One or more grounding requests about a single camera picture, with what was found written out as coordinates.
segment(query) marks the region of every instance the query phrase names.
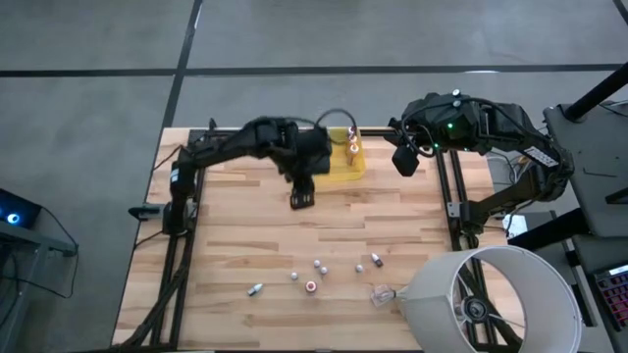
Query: concrete floor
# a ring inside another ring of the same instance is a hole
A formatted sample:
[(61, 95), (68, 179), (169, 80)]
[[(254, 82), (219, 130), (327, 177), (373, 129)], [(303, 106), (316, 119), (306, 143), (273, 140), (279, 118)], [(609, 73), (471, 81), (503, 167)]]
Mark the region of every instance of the concrete floor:
[[(4, 0), (0, 72), (174, 69), (192, 0)], [(189, 68), (618, 64), (628, 26), (611, 0), (206, 0)], [(314, 118), (332, 107), (384, 125), (408, 101), (460, 88), (543, 108), (608, 72), (190, 76), (174, 126), (241, 126), (259, 115)], [(75, 296), (39, 293), (21, 352), (106, 347), (173, 78), (0, 78), (0, 187), (49, 207), (80, 243)], [(619, 92), (617, 99), (628, 99)], [(496, 182), (505, 169), (491, 161)], [(573, 194), (543, 205), (559, 213)], [(64, 287), (72, 262), (50, 267)]]

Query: wooden table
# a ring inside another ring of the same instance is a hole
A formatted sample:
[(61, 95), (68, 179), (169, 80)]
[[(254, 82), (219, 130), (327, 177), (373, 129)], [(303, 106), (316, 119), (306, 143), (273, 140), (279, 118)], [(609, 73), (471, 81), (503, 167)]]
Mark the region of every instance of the wooden table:
[[(187, 128), (169, 128), (157, 161), (187, 141)], [(183, 311), (181, 349), (417, 349), (395, 303), (376, 309), (374, 285), (402, 288), (432, 257), (449, 251), (449, 235), (435, 159), (421, 159), (413, 177), (400, 176), (393, 146), (365, 138), (367, 172), (358, 181), (318, 185), (313, 208), (292, 211), (291, 185), (270, 160), (242, 158), (206, 175)], [(469, 199), (493, 193), (487, 162), (460, 153)], [(169, 201), (170, 163), (151, 180), (148, 202)], [(449, 171), (449, 184), (455, 186)], [(160, 229), (144, 223), (138, 240)], [(502, 232), (481, 245), (505, 244)], [(141, 245), (132, 257), (114, 343), (129, 337), (154, 304), (167, 236)], [(382, 268), (369, 254), (377, 253)], [(315, 259), (329, 268), (321, 277)], [(356, 264), (364, 266), (358, 274)], [(299, 273), (292, 281), (290, 273)], [(518, 322), (516, 296), (485, 267), (489, 293), (505, 317)], [(316, 280), (314, 295), (304, 283)], [(248, 297), (254, 283), (263, 290)], [(164, 331), (168, 332), (166, 319)]]

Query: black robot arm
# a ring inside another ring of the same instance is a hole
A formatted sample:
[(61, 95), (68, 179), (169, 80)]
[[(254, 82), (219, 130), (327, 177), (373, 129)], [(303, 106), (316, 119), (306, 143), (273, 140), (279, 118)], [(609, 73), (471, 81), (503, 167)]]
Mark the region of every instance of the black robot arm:
[(512, 186), (482, 201), (449, 205), (462, 229), (481, 233), (490, 215), (512, 212), (526, 201), (552, 201), (564, 191), (573, 173), (570, 153), (536, 131), (516, 104), (494, 103), (454, 91), (428, 94), (411, 102), (401, 119), (391, 119), (396, 145), (392, 162), (410, 177), (419, 165), (417, 156), (433, 157), (436, 150), (474, 151), (484, 155), (493, 148), (518, 151), (535, 162)]
[(270, 158), (277, 165), (279, 174), (292, 182), (292, 209), (314, 205), (312, 176), (330, 170), (330, 138), (327, 130), (318, 125), (299, 131), (295, 120), (261, 117), (229, 137), (213, 136), (210, 130), (208, 138), (182, 148), (172, 164), (172, 201), (164, 209), (163, 231), (186, 232), (186, 205), (194, 193), (198, 170), (244, 156)]

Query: lamp shade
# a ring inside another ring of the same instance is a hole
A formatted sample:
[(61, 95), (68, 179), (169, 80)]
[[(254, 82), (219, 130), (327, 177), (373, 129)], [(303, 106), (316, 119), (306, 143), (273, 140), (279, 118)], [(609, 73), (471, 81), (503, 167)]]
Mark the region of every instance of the lamp shade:
[(491, 246), (431, 259), (397, 293), (401, 311), (426, 353), (476, 352), (460, 330), (453, 309), (457, 274), (472, 257), (493, 265), (517, 293), (526, 328), (520, 353), (577, 351), (582, 319), (571, 288), (560, 274), (528, 250)]

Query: white label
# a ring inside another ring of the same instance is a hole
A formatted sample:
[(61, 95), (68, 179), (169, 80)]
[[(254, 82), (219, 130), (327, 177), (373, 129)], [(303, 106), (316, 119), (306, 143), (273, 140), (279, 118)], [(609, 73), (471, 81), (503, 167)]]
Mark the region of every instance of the white label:
[(608, 271), (608, 273), (609, 273), (611, 276), (615, 276), (615, 275), (617, 275), (617, 274), (621, 274), (622, 272), (626, 272), (626, 271), (628, 271), (628, 265), (624, 265), (624, 266), (622, 266), (622, 267), (619, 267), (619, 268), (616, 268), (616, 269), (609, 270), (609, 271)]
[(170, 182), (177, 182), (177, 180), (179, 180), (179, 169), (170, 172)]
[(530, 155), (530, 157), (534, 158), (535, 161), (547, 166), (547, 167), (553, 167), (553, 166), (557, 166), (558, 162), (555, 161), (552, 157), (548, 156), (547, 154), (543, 153), (540, 149), (538, 149), (537, 147), (530, 147), (528, 149), (525, 150), (526, 153), (528, 153)]
[[(506, 217), (503, 218), (503, 221), (501, 221), (504, 229), (508, 229), (509, 220), (510, 215), (506, 215)], [(510, 225), (510, 230), (508, 231), (506, 239), (512, 239), (513, 237), (521, 235), (526, 231), (528, 231), (528, 225), (526, 224), (525, 216), (515, 215), (512, 217), (512, 225)]]

